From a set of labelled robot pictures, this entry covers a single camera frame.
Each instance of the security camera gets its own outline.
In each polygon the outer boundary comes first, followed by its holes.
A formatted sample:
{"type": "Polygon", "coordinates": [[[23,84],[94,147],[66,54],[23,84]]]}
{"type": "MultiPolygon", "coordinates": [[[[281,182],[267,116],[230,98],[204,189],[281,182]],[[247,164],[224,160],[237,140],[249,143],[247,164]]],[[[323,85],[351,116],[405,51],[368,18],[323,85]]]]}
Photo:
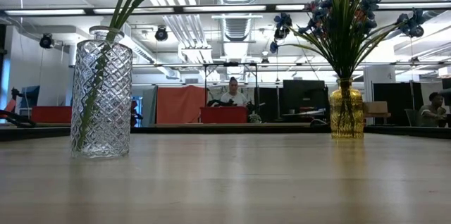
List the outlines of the security camera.
{"type": "Polygon", "coordinates": [[[166,41],[168,39],[168,32],[166,31],[166,26],[158,26],[158,30],[155,33],[155,39],[157,41],[166,41]]]}
{"type": "Polygon", "coordinates": [[[44,49],[52,49],[55,47],[55,40],[53,40],[51,34],[43,34],[39,45],[44,49]]]}

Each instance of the vase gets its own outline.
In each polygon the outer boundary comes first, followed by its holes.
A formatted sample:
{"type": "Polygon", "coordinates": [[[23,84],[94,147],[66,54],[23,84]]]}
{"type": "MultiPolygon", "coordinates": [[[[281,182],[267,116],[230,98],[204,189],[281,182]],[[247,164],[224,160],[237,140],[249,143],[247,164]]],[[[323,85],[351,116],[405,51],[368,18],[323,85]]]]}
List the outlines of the vase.
{"type": "Polygon", "coordinates": [[[363,139],[364,106],[352,80],[338,80],[338,90],[330,95],[330,127],[333,139],[363,139]]]}
{"type": "Polygon", "coordinates": [[[128,154],[130,141],[132,50],[118,42],[122,32],[96,26],[94,39],[77,45],[72,123],[72,157],[128,154]]]}

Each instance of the yellow glass vase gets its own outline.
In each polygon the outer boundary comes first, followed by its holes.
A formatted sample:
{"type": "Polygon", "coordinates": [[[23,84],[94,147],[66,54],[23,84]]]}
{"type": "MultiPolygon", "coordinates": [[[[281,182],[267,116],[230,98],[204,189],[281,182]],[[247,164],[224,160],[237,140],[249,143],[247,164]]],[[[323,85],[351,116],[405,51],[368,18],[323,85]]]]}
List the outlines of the yellow glass vase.
{"type": "Polygon", "coordinates": [[[364,138],[364,105],[351,79],[338,80],[338,90],[330,95],[330,127],[333,139],[364,138]]]}

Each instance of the red partition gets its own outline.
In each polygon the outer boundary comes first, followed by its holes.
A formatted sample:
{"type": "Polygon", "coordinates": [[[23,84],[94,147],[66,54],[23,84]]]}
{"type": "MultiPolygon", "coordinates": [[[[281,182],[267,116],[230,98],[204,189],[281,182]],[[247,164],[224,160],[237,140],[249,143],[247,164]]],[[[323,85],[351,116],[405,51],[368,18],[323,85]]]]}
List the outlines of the red partition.
{"type": "Polygon", "coordinates": [[[234,107],[203,107],[201,108],[203,123],[247,123],[247,108],[234,107]]]}
{"type": "Polygon", "coordinates": [[[159,87],[156,96],[156,123],[197,123],[205,106],[202,87],[159,87]]]}

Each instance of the seated person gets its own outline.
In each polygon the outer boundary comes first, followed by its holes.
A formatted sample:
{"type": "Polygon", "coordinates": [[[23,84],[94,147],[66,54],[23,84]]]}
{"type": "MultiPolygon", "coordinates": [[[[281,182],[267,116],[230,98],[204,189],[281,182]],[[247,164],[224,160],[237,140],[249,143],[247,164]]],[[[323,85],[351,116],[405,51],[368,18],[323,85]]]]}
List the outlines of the seated person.
{"type": "Polygon", "coordinates": [[[438,127],[438,121],[446,119],[446,110],[442,107],[443,97],[434,92],[429,95],[430,105],[423,105],[419,111],[418,126],[438,127]]]}
{"type": "Polygon", "coordinates": [[[244,94],[238,92],[238,81],[235,77],[231,77],[228,83],[228,93],[223,94],[221,97],[222,102],[227,103],[229,100],[232,100],[237,106],[246,106],[247,104],[247,99],[244,94]]]}

